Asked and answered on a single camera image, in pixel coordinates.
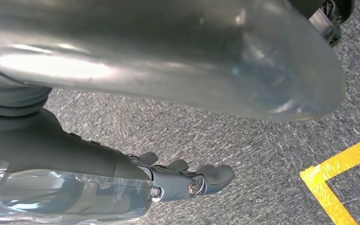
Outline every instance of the clear plastic cover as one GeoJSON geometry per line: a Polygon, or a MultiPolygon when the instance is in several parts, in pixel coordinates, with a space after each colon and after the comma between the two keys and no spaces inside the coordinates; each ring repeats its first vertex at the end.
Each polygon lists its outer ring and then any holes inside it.
{"type": "Polygon", "coordinates": [[[0,224],[120,224],[150,208],[152,182],[33,170],[0,162],[0,224]]]}

